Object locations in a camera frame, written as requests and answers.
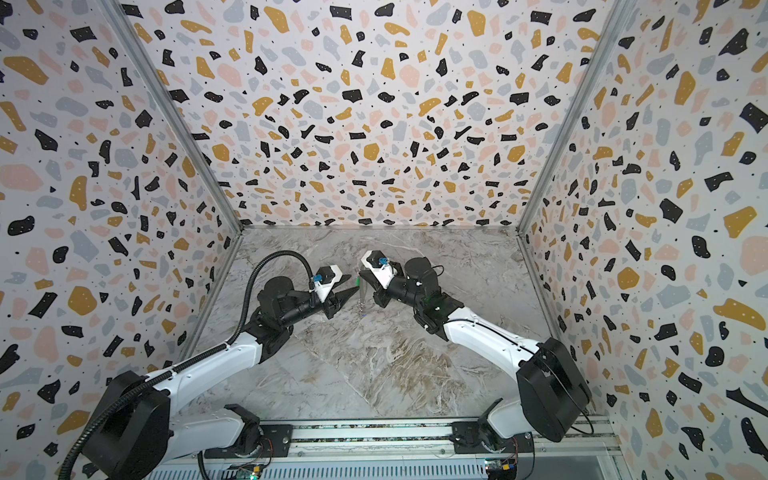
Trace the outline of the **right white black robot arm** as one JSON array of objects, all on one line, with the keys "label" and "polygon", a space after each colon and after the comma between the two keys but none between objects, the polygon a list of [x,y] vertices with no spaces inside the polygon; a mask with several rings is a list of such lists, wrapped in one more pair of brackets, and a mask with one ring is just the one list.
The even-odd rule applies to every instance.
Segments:
[{"label": "right white black robot arm", "polygon": [[507,440],[526,433],[559,442],[587,416],[591,393],[561,341],[524,338],[483,319],[443,291],[436,267],[425,257],[401,265],[371,250],[361,263],[360,277],[373,287],[378,306],[398,301],[411,307],[427,333],[473,351],[514,381],[517,397],[492,403],[477,419],[476,432],[457,434],[456,443],[501,451]]}]

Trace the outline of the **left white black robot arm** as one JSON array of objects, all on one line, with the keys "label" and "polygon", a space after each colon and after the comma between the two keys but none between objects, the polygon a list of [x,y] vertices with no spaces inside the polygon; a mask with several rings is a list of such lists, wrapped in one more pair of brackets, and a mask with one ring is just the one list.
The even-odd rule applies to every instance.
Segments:
[{"label": "left white black robot arm", "polygon": [[299,321],[316,313],[332,318],[357,291],[334,290],[349,278],[338,266],[325,266],[309,290],[298,291],[289,278],[274,277],[258,293],[258,308],[234,341],[154,374],[115,377],[67,454],[60,478],[70,478],[79,456],[110,479],[143,479],[169,460],[207,450],[248,457],[272,448],[260,418],[241,405],[186,420],[177,415],[214,386],[273,357]]}]

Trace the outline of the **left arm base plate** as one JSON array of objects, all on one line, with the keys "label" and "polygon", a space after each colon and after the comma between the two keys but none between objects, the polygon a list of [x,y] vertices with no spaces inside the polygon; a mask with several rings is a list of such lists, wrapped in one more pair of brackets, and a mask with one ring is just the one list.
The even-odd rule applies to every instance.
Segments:
[{"label": "left arm base plate", "polygon": [[208,459],[275,459],[288,456],[294,427],[291,424],[260,424],[245,427],[235,444],[206,450]]}]

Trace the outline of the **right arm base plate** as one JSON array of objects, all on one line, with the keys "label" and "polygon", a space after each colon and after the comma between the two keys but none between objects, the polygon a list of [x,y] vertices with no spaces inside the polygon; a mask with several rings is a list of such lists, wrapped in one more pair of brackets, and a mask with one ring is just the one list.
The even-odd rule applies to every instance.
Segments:
[{"label": "right arm base plate", "polygon": [[456,421],[451,425],[449,440],[456,454],[500,454],[531,453],[534,443],[530,433],[503,439],[495,434],[487,423],[479,419]]}]

